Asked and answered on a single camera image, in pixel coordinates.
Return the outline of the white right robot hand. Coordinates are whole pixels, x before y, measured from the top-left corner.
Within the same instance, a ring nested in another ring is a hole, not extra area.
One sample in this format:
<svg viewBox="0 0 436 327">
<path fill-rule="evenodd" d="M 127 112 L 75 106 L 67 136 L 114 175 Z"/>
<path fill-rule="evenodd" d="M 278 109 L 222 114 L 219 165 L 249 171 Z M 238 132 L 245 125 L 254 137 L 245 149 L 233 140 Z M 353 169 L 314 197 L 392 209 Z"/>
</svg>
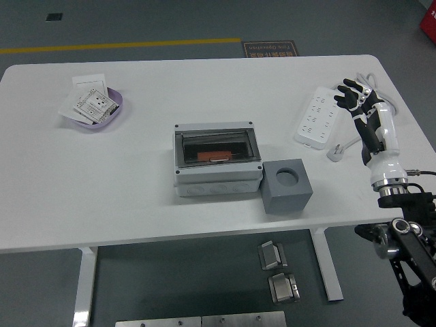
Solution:
<svg viewBox="0 0 436 327">
<path fill-rule="evenodd" d="M 404 186 L 407 173 L 399 163 L 400 148 L 394 126 L 394 113 L 374 89 L 344 79 L 334 96 L 337 106 L 346 109 L 362 140 L 362 161 L 371 171 L 374 191 L 389 185 Z"/>
</svg>

